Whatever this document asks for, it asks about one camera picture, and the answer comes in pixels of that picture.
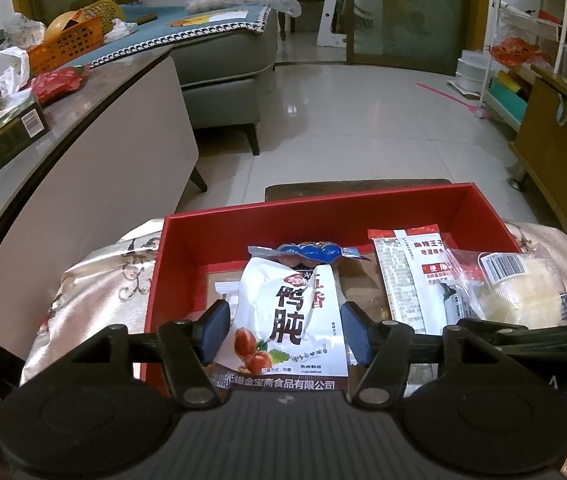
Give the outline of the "red white snack packet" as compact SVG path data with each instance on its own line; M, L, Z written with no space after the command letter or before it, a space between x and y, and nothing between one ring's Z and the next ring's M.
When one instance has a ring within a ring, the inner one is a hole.
M471 309L451 272L435 224L407 230L370 230L393 320L421 335L439 336Z

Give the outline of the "floral beige tablecloth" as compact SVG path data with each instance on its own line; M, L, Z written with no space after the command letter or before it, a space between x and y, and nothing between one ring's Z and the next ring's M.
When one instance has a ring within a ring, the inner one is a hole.
M29 351L21 385L105 326L125 324L131 333L143 332L163 223L163 218L144 222L64 271ZM567 289L567 234L536 223L505 219L504 224L523 252L536 245L547 249ZM567 462L563 471L567 475Z

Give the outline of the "blue small snack packet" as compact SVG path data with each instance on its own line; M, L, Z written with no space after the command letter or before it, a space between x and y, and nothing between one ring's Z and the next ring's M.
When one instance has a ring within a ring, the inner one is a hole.
M287 243L276 248L251 245L248 253L252 257L279 261L286 266L317 266L335 264L341 260L367 260L354 247L342 247L332 242Z

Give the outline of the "grey counter cabinet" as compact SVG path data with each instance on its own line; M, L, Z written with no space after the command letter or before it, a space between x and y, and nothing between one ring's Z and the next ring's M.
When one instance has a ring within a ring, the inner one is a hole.
M93 70L0 169L0 353L28 355L62 273L171 214L198 147L169 50Z

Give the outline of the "white perforated board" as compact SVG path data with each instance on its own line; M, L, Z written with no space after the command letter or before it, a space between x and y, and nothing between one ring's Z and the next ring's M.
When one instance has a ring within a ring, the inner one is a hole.
M323 0L317 46L345 49L347 46L347 0Z

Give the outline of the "white chicken gizzard packet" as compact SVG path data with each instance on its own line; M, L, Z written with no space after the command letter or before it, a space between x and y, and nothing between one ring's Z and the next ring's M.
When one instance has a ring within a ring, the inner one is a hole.
M221 391L345 391L349 357L332 266L297 270L253 257L210 366Z

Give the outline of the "grey sofa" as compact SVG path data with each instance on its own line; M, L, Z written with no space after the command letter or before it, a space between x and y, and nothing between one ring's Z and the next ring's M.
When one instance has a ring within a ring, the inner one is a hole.
M262 32L238 28L170 52L192 128L242 131L255 156L277 58L274 11L266 10L260 24Z

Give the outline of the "white stacked containers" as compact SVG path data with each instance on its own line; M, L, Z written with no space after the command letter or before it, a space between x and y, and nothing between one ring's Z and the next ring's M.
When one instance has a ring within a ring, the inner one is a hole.
M457 60L455 76L448 80L448 84L465 98L478 99L481 96L487 65L487 52L463 50Z

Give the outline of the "orange plastic bag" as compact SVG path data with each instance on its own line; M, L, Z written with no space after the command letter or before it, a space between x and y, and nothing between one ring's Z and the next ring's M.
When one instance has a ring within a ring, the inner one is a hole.
M529 44L520 37L509 37L489 48L489 54L501 65L513 67L530 62L541 54L536 44Z

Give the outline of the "blue sofa cover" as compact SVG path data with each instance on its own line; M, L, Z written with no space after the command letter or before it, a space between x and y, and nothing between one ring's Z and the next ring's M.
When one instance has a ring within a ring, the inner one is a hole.
M194 42L216 39L235 32L251 32L262 35L266 30L270 6L244 4L228 9L189 14L184 6L145 6L144 4L123 4L126 23L154 14L156 19L141 24L132 34L104 44L87 52L65 67L87 66L96 68L149 50L193 44Z

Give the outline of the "orange plastic basket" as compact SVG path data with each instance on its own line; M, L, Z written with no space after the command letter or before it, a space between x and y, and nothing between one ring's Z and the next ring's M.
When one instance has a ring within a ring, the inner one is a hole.
M46 29L44 42L28 50L30 74L51 72L100 48L114 21L124 18L122 8L112 0L99 0L58 16Z

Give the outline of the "red cardboard box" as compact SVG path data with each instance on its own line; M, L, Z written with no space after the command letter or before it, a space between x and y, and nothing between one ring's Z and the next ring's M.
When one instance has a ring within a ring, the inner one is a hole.
M370 229L435 224L462 249L513 252L517 246L489 201L471 183L395 188L279 200L190 214L164 221L149 299L147 330L187 320L203 309L210 271L239 269L248 246L327 240L366 247ZM142 368L149 384L166 380L163 363Z

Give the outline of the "red snack bag on counter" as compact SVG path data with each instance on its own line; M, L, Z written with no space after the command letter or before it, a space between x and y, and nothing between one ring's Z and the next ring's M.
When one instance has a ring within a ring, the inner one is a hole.
M38 103L46 107L82 89L89 74L88 65L59 68L34 77L29 83L29 88L32 89Z

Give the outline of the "white plastic bag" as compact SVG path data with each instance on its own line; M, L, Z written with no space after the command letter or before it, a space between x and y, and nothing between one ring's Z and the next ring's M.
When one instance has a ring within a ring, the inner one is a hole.
M0 94L10 96L29 81L28 53L18 47L0 50Z

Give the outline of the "round white cake packet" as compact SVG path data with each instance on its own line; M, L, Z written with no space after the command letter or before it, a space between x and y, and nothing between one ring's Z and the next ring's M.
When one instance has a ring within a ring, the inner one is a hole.
M446 262L463 307L472 318L556 327L567 323L567 291L549 252L470 252L448 248Z

